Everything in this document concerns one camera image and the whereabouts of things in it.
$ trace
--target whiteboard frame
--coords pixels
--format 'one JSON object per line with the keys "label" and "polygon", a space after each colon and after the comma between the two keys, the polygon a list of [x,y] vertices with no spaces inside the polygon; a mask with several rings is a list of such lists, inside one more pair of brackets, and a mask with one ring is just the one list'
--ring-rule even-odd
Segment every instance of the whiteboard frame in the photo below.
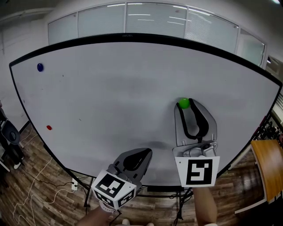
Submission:
{"label": "whiteboard frame", "polygon": [[264,69],[260,68],[259,66],[233,54],[233,53],[229,53],[226,52],[225,50],[222,49],[218,49],[216,47],[210,46],[210,45],[206,45],[200,42],[195,42],[195,41],[191,41],[188,39],[182,39],[182,38],[175,38],[175,37],[171,37],[171,36],[165,36],[165,35],[155,35],[155,34],[141,34],[141,33],[119,33],[119,34],[103,34],[103,35],[96,35],[96,36],[88,36],[88,37],[83,37],[83,38],[77,38],[77,39],[72,39],[72,40],[68,40],[68,41],[64,41],[64,42],[59,42],[53,45],[49,45],[46,47],[43,47],[41,49],[35,50],[25,56],[20,57],[19,59],[11,62],[9,64],[9,68],[10,68],[10,72],[11,72],[11,76],[12,76],[12,80],[15,86],[15,90],[17,92],[17,95],[19,97],[19,100],[21,102],[21,105],[30,121],[30,123],[32,124],[33,128],[35,129],[35,131],[37,132],[39,138],[42,140],[43,144],[44,144],[44,148],[47,150],[47,152],[54,158],[54,160],[71,176],[73,177],[76,181],[78,181],[80,184],[82,184],[82,182],[71,172],[75,172],[74,170],[68,169],[66,168],[57,158],[56,156],[53,154],[53,152],[48,148],[48,146],[46,145],[46,143],[44,142],[43,138],[40,136],[40,134],[38,133],[36,127],[34,126],[34,124],[32,123],[23,103],[22,100],[20,98],[16,83],[15,83],[15,79],[13,76],[13,72],[12,72],[12,66],[19,64],[25,60],[28,60],[30,58],[45,54],[45,53],[49,53],[52,51],[56,51],[59,49],[65,49],[65,48],[69,48],[69,47],[74,47],[74,46],[80,46],[80,45],[89,45],[89,44],[95,44],[95,43],[109,43],[109,42],[142,42],[142,43],[153,43],[153,44],[162,44],[162,45],[172,45],[172,46],[178,46],[178,47],[183,47],[183,48],[187,48],[187,49],[193,49],[196,51],[201,51],[204,53],[208,53],[208,54],[212,54],[218,57],[222,57],[224,59],[233,61],[235,63],[238,63],[244,67],[247,67],[259,74],[261,74],[262,76],[264,76],[265,78],[273,81],[275,84],[277,84],[279,86],[279,91],[276,95],[276,98],[273,101],[273,104],[271,106],[271,108],[269,109],[267,115],[263,118],[261,124],[259,125],[259,127],[257,128],[257,130],[254,132],[253,136],[251,137],[251,139],[248,141],[248,143],[242,148],[242,150],[236,155],[235,158],[232,159],[232,161],[226,166],[224,167],[218,174],[217,177],[219,177],[220,175],[222,175],[226,170],[228,170],[228,168],[230,167],[231,163],[243,152],[243,150],[245,150],[245,148],[250,144],[250,142],[257,137],[258,132],[260,131],[260,129],[263,127],[263,125],[267,122],[267,120],[269,119],[270,115],[271,115],[271,110],[280,94],[280,90],[282,88],[282,83],[275,78],[274,76],[272,76],[271,74],[269,74],[267,71],[265,71]]}

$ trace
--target white wall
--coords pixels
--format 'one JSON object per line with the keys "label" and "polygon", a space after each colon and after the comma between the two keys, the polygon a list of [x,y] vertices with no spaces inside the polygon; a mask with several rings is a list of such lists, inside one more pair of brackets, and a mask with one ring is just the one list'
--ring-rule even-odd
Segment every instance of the white wall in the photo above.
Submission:
{"label": "white wall", "polygon": [[28,118],[11,78],[9,63],[44,46],[43,20],[19,22],[4,28],[4,54],[0,50],[0,100],[7,118],[20,130]]}
{"label": "white wall", "polygon": [[[64,0],[45,17],[46,35],[47,24],[62,16],[94,5],[117,1],[121,2],[120,0]],[[268,44],[271,56],[283,61],[283,27],[280,25],[280,21],[283,21],[283,8],[271,0],[171,0],[170,2],[205,9],[245,27]]]}

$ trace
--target window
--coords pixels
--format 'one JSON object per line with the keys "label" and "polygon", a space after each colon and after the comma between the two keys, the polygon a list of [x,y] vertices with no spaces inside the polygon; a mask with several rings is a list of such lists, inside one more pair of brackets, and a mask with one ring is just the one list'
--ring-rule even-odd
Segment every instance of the window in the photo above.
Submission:
{"label": "window", "polygon": [[128,3],[126,32],[163,34],[184,38],[187,7],[155,4]]}
{"label": "window", "polygon": [[264,55],[264,43],[241,29],[237,55],[260,66]]}
{"label": "window", "polygon": [[76,13],[48,24],[49,45],[77,38]]}
{"label": "window", "polygon": [[235,53],[238,27],[210,13],[189,8],[185,38]]}
{"label": "window", "polygon": [[79,12],[79,37],[124,32],[125,4],[114,4]]}

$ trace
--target electrical outlet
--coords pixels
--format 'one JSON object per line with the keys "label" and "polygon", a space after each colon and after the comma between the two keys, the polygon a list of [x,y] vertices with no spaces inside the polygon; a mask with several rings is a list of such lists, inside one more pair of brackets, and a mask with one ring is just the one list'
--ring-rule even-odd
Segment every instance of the electrical outlet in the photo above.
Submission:
{"label": "electrical outlet", "polygon": [[78,182],[73,178],[73,180],[72,180],[72,190],[73,191],[76,191],[77,189],[78,189]]}

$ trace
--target wooden table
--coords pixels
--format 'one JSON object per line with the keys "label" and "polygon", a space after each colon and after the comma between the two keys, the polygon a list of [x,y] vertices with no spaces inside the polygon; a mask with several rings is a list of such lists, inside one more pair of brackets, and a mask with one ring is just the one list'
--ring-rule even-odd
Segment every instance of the wooden table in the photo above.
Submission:
{"label": "wooden table", "polygon": [[283,150],[277,140],[253,140],[245,152],[252,149],[264,187],[264,199],[235,211],[235,214],[256,207],[266,201],[272,202],[283,190]]}

